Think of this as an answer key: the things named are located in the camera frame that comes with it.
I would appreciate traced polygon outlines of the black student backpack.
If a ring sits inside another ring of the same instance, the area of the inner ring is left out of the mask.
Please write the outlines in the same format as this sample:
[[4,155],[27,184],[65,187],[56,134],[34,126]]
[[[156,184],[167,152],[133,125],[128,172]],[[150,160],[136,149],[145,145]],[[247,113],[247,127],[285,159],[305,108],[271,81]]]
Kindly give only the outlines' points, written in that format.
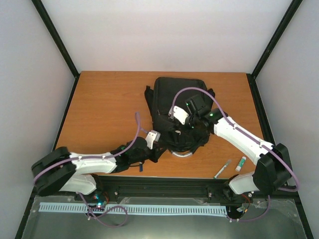
[[215,92],[202,80],[159,77],[153,87],[146,86],[144,95],[161,147],[188,157],[208,143]]

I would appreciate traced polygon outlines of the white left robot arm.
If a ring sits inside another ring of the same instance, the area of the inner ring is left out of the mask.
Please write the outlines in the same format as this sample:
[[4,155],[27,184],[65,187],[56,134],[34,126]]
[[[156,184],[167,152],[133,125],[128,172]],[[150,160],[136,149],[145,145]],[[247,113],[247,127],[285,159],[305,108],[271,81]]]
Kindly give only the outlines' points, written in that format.
[[31,166],[33,182],[40,196],[57,192],[80,192],[92,200],[103,197],[104,188],[93,174],[120,173],[134,164],[158,162],[165,148],[142,137],[102,154],[78,154],[59,147]]

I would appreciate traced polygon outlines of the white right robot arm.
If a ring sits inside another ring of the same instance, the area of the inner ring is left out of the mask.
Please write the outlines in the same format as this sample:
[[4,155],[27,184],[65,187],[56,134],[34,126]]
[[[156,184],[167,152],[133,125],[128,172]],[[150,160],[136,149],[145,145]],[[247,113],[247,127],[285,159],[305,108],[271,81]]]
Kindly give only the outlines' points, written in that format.
[[232,177],[228,187],[235,194],[260,191],[271,195],[277,190],[294,192],[298,186],[284,184],[295,174],[288,165],[288,149],[281,143],[273,145],[237,124],[221,107],[212,108],[195,95],[185,101],[190,112],[184,124],[199,127],[235,146],[255,165],[255,170]]

